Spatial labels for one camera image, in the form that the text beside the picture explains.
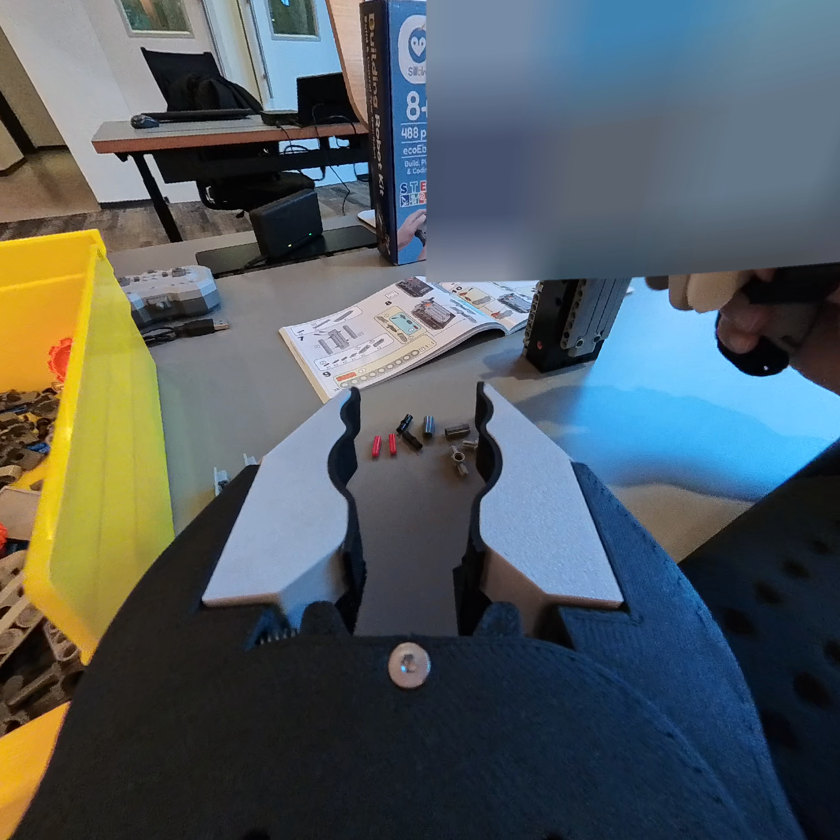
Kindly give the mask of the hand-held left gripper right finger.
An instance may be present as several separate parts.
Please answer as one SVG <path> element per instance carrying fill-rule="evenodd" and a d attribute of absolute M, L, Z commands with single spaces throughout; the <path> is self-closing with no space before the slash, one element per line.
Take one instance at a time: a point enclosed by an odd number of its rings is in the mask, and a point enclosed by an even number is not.
<path fill-rule="evenodd" d="M 465 554 L 455 572 L 458 632 L 491 603 L 513 604 L 526 634 L 555 607 L 623 608 L 624 597 L 572 460 L 493 386 L 476 387 L 475 467 Z"/>

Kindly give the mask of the yellow plastic bin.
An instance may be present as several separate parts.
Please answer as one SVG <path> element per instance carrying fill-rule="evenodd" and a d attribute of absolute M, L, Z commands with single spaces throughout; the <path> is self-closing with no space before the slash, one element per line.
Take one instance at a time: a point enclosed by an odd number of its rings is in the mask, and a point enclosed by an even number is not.
<path fill-rule="evenodd" d="M 2 392 L 73 339 L 24 590 L 86 664 L 174 535 L 156 367 L 95 230 L 3 242 L 1 309 Z"/>

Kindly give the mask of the pile of building kit parts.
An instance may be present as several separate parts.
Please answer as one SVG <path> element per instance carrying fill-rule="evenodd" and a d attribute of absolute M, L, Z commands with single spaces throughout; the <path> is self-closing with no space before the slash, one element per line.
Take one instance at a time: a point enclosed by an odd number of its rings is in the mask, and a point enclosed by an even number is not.
<path fill-rule="evenodd" d="M 78 647 L 25 592 L 24 572 L 64 384 L 1 394 L 1 735 L 68 702 Z"/>

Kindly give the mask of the grey desk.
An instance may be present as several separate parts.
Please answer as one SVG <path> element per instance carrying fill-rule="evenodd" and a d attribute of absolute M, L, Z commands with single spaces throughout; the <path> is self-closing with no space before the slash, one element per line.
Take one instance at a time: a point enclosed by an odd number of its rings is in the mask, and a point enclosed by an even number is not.
<path fill-rule="evenodd" d="M 214 467 L 235 476 L 243 454 L 261 458 L 321 407 L 279 329 L 421 271 L 361 249 L 229 276 L 217 283 L 228 330 L 152 349 L 177 532 L 213 498 Z M 486 332 L 363 391 L 350 483 L 367 567 L 362 635 L 457 632 L 452 572 L 482 482 L 474 469 L 456 475 L 442 429 L 473 420 L 479 381 L 588 465 L 676 561 L 838 439 L 836 395 L 794 371 L 741 374 L 718 352 L 713 316 L 673 310 L 641 279 L 632 287 L 592 364 L 541 374 L 519 332 Z M 391 457 L 387 436 L 407 413 L 423 450 L 396 434 Z"/>

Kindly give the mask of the wood-topped office desk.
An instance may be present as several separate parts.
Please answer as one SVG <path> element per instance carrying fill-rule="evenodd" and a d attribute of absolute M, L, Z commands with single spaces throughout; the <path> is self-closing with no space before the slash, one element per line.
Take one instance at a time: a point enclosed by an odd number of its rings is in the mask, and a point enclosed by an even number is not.
<path fill-rule="evenodd" d="M 135 163 L 171 243 L 182 242 L 182 235 L 147 156 L 158 166 L 163 183 L 174 184 L 361 164 L 370 160 L 371 152 L 368 131 L 359 122 L 273 126 L 257 115 L 148 129 L 135 129 L 128 121 L 104 122 L 91 144 L 98 154 Z"/>

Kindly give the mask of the person's right hand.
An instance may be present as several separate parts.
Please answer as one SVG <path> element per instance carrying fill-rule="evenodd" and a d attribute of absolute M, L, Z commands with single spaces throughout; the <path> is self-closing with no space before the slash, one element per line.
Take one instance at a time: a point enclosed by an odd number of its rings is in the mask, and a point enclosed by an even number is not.
<path fill-rule="evenodd" d="M 717 338 L 724 350 L 741 356 L 752 352 L 780 312 L 790 304 L 757 304 L 739 292 L 718 313 Z M 791 355 L 790 366 L 804 378 L 839 394 L 839 290 L 819 302 L 812 326 Z"/>

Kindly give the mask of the black and grey assembled block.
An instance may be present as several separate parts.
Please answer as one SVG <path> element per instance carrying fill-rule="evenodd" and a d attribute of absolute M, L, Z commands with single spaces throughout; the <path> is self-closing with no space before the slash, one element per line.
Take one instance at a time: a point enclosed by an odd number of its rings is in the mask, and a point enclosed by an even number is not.
<path fill-rule="evenodd" d="M 540 282 L 523 334 L 525 359 L 540 373 L 594 361 L 630 285 L 630 277 Z"/>

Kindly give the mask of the instruction booklet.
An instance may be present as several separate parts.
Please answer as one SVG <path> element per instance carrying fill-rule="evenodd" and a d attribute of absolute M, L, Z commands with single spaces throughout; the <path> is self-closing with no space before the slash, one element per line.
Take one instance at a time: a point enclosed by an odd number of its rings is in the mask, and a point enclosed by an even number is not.
<path fill-rule="evenodd" d="M 410 276 L 326 317 L 279 335 L 327 403 L 342 391 L 384 382 L 482 333 L 509 335 L 529 317 L 536 283 L 435 284 Z"/>

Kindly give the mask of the black perforated surface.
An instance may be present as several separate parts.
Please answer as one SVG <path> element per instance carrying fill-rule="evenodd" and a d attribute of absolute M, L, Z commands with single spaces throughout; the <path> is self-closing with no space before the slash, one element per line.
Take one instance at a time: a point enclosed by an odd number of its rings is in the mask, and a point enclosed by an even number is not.
<path fill-rule="evenodd" d="M 839 838 L 839 443 L 679 564 L 725 634 L 807 838 Z"/>

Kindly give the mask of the grey remote controller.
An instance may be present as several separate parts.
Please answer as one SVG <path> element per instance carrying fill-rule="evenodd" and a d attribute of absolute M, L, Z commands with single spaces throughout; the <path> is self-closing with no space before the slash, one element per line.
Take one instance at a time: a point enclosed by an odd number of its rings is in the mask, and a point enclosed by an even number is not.
<path fill-rule="evenodd" d="M 202 317 L 221 305 L 213 273 L 204 266 L 179 266 L 118 277 L 139 329 L 159 322 Z"/>

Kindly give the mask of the black box device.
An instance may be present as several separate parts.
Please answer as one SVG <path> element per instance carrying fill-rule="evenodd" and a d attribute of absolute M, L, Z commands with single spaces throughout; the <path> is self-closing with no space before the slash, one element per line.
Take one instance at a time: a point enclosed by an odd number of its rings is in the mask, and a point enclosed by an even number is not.
<path fill-rule="evenodd" d="M 278 261 L 323 234 L 319 197 L 314 189 L 300 190 L 248 211 L 259 254 Z"/>

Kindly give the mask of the black keyboard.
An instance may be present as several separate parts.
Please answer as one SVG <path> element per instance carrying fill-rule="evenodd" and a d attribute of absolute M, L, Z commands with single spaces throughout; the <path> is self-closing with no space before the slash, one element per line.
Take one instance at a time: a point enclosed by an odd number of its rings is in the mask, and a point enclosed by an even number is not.
<path fill-rule="evenodd" d="M 213 121 L 233 121 L 257 116 L 258 112 L 248 108 L 208 109 L 142 113 L 144 118 L 157 123 L 199 123 Z"/>

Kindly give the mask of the black laptop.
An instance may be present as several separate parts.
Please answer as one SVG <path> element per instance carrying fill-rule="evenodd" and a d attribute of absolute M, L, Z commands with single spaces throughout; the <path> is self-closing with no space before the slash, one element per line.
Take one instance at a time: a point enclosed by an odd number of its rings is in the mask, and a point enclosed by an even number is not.
<path fill-rule="evenodd" d="M 299 77 L 297 111 L 263 111 L 260 118 L 262 123 L 274 128 L 313 128 L 358 122 L 340 72 Z"/>

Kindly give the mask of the curved plywood stand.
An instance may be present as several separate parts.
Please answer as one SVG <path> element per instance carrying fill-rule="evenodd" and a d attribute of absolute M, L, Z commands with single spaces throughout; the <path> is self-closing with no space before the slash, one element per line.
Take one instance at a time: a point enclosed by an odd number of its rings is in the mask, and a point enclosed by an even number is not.
<path fill-rule="evenodd" d="M 361 27 L 362 1 L 326 1 L 333 38 L 339 54 L 350 104 L 367 130 L 368 104 L 364 75 L 364 42 Z"/>

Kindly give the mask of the white door with window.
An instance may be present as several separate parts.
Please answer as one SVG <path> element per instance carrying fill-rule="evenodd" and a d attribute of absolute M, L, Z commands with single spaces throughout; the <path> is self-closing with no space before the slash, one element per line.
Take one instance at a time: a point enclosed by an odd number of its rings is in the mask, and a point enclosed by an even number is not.
<path fill-rule="evenodd" d="M 203 2 L 84 1 L 82 4 L 130 115 L 166 108 L 142 49 L 216 54 Z"/>
<path fill-rule="evenodd" d="M 269 110 L 297 110 L 297 80 L 340 72 L 324 1 L 245 2 L 261 96 Z"/>

